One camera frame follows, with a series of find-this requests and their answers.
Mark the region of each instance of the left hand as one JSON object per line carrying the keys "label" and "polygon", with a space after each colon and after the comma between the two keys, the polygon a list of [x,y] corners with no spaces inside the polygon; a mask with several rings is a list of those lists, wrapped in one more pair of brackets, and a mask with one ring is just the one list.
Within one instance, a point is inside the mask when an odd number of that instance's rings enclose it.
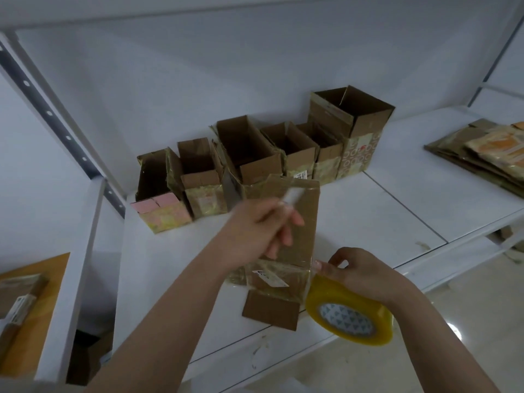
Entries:
{"label": "left hand", "polygon": [[244,200],[210,241],[206,249],[226,263],[229,270],[248,264],[264,254],[276,259],[280,246],[291,246],[293,237],[288,222],[304,225],[293,206],[279,198]]}

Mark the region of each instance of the forearm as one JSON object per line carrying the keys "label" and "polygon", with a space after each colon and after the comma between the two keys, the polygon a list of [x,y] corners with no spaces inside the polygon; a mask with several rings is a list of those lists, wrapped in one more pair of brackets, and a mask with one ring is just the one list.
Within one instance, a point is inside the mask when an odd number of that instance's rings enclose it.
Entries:
{"label": "forearm", "polygon": [[440,313],[414,284],[388,304],[425,393],[499,392]]}
{"label": "forearm", "polygon": [[193,259],[86,392],[178,389],[228,272],[219,256],[206,248]]}

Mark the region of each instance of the right hand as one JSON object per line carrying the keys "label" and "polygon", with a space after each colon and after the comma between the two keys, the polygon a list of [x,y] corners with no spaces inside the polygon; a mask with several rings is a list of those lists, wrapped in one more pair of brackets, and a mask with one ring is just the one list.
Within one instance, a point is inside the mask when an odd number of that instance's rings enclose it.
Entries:
{"label": "right hand", "polygon": [[[344,260],[348,265],[344,269],[338,268]],[[413,286],[399,272],[362,248],[339,248],[328,263],[316,260],[313,265],[317,274],[386,306],[395,303]]]}

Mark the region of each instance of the yellow tape roll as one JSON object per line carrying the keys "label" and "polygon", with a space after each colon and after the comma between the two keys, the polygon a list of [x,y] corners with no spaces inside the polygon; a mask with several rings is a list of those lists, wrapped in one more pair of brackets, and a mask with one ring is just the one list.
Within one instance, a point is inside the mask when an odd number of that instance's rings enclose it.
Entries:
{"label": "yellow tape roll", "polygon": [[322,276],[313,277],[305,309],[326,330],[353,342],[378,346],[393,337],[393,315],[383,304]]}

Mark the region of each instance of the floor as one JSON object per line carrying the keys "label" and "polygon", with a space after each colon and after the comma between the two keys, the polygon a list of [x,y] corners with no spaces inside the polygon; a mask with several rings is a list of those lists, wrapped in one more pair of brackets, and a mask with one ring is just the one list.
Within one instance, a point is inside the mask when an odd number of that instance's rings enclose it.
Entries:
{"label": "floor", "polygon": [[[502,392],[524,386],[524,257],[517,254],[502,255],[428,293]],[[383,347],[337,339],[245,389],[275,392],[289,378],[314,392],[422,392],[398,328]]]}

